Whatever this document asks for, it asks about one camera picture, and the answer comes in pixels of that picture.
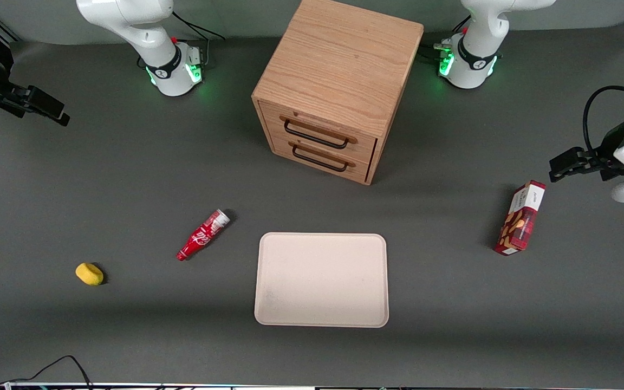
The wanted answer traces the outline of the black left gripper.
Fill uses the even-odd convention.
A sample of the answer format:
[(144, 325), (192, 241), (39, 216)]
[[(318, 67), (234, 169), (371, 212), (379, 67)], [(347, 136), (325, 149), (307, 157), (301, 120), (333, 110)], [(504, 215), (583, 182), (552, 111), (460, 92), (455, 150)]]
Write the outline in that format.
[(614, 152), (621, 146), (623, 140), (624, 122), (609, 130), (596, 148), (592, 148), (587, 137), (588, 152), (582, 147), (572, 147), (561, 153), (560, 159), (555, 158), (548, 162), (550, 182), (557, 183), (569, 176), (597, 171), (602, 181), (624, 177), (624, 163), (614, 157)]

